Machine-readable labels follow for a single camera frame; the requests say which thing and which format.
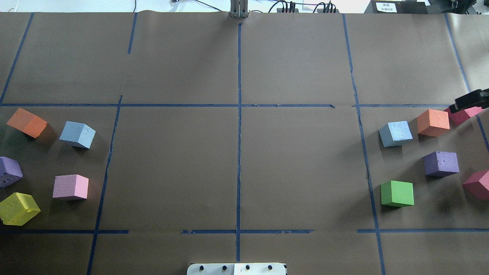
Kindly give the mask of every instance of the light pink cube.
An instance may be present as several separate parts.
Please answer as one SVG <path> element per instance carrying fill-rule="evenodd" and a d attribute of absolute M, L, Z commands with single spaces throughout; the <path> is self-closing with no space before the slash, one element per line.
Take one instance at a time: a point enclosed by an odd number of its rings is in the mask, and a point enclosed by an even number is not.
<path fill-rule="evenodd" d="M 483 109 L 481 107 L 472 107 L 452 114 L 450 112 L 450 108 L 447 108 L 445 112 L 448 112 L 448 117 L 453 121 L 453 123 L 460 125 L 462 122 L 466 121 L 467 119 L 482 112 L 482 110 Z"/>
<path fill-rule="evenodd" d="M 56 176 L 53 198 L 65 201 L 87 198 L 89 180 L 80 175 Z"/>
<path fill-rule="evenodd" d="M 473 173 L 462 185 L 477 199 L 489 200 L 489 170 Z"/>

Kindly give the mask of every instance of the metal bracket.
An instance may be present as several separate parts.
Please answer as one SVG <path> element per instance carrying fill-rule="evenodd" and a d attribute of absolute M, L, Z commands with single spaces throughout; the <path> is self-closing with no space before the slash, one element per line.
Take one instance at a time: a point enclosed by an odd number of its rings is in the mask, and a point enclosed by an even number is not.
<path fill-rule="evenodd" d="M 234 18 L 248 17 L 248 0 L 231 0 L 231 11 L 229 15 Z"/>
<path fill-rule="evenodd" d="M 187 275 L 287 275 L 281 263 L 191 264 Z"/>

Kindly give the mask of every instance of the colored block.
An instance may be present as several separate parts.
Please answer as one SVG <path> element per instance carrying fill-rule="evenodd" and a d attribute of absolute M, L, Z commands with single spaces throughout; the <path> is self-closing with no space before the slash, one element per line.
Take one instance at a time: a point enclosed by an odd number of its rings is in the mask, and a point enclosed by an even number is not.
<path fill-rule="evenodd" d="M 56 176 L 54 179 L 53 198 L 65 201 L 87 198 L 89 180 L 80 175 Z"/>
<path fill-rule="evenodd" d="M 450 108 L 447 108 L 445 112 L 448 113 L 448 117 L 453 121 L 453 123 L 460 125 L 462 122 L 466 121 L 467 119 L 482 112 L 482 110 L 483 110 L 482 107 L 472 107 L 452 114 Z"/>
<path fill-rule="evenodd" d="M 37 138 L 46 128 L 47 122 L 40 119 L 35 114 L 18 108 L 15 114 L 8 120 L 7 125 L 22 131 L 33 138 Z"/>
<path fill-rule="evenodd" d="M 401 146 L 413 140 L 407 121 L 389 122 L 378 132 L 384 147 Z"/>
<path fill-rule="evenodd" d="M 438 137 L 450 130 L 448 113 L 429 109 L 418 117 L 418 134 Z"/>
<path fill-rule="evenodd" d="M 489 200 L 489 170 L 473 173 L 462 186 L 479 200 Z"/>
<path fill-rule="evenodd" d="M 0 157 L 0 188 L 7 187 L 22 177 L 21 167 L 16 160 Z"/>
<path fill-rule="evenodd" d="M 413 206 L 413 184 L 398 181 L 383 183 L 380 185 L 380 197 L 383 206 Z"/>
<path fill-rule="evenodd" d="M 94 136 L 95 130 L 88 125 L 67 121 L 60 140 L 66 141 L 71 146 L 89 149 Z"/>
<path fill-rule="evenodd" d="M 423 161 L 427 176 L 443 178 L 460 172 L 457 153 L 436 151 L 424 156 Z"/>
<path fill-rule="evenodd" d="M 0 202 L 0 219 L 4 225 L 23 226 L 39 212 L 31 195 L 15 192 Z"/>

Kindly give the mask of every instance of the white label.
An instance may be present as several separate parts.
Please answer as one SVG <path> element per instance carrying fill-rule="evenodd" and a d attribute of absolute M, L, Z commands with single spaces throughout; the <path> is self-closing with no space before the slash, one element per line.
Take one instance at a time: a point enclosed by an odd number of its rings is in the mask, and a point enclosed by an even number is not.
<path fill-rule="evenodd" d="M 376 5 L 377 5 L 377 10 L 378 11 L 381 11 L 381 12 L 396 12 L 397 13 L 396 4 L 394 4 L 394 3 L 380 3 L 380 2 L 377 2 Z"/>

